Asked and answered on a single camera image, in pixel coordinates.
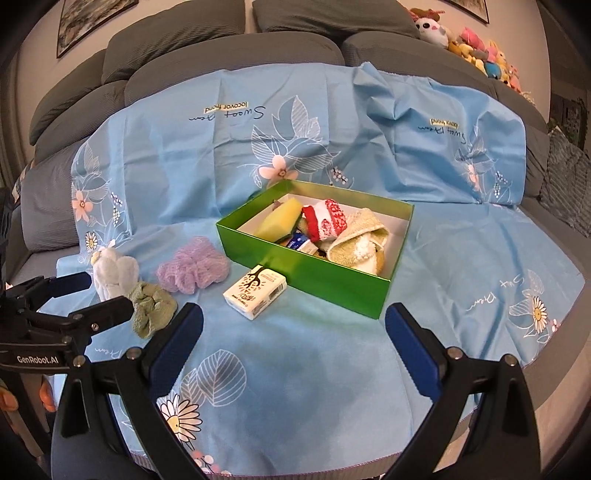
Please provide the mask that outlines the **person's left hand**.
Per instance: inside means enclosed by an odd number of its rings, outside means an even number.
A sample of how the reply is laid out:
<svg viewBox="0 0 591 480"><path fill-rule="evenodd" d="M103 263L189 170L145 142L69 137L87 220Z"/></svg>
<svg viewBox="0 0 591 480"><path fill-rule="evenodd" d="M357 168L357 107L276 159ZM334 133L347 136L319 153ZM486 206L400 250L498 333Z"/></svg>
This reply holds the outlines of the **person's left hand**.
<svg viewBox="0 0 591 480"><path fill-rule="evenodd" d="M40 389L39 398L46 411L54 413L56 411L53 390L50 383L43 379ZM0 385L0 408L5 412L15 412L18 410L19 404L17 398L8 390L6 384L1 382Z"/></svg>

